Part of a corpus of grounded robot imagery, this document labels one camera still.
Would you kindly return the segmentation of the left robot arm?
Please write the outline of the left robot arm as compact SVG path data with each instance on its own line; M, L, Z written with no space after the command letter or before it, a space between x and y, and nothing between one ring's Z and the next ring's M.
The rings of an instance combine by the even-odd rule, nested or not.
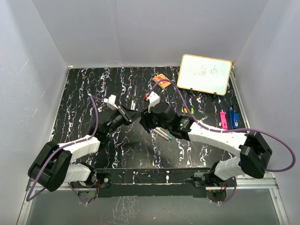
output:
M122 125L130 125L141 116L140 111L118 105L98 115L98 120L86 136L68 143L47 142L28 170L28 176L37 180L50 192L63 183L80 182L86 187L96 184L96 170L86 163L74 162L93 154L109 142L110 135Z

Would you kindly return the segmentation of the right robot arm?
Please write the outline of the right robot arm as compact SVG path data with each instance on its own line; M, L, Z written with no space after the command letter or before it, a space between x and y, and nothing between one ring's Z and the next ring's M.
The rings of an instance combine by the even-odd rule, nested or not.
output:
M192 117L178 115L165 103L142 111L140 124L146 131L163 128L175 138L211 145L234 155L226 161L215 162L208 173L194 175L194 182L202 186L220 186L239 175L262 179L272 155L269 145L258 132L225 133L216 128L209 131Z

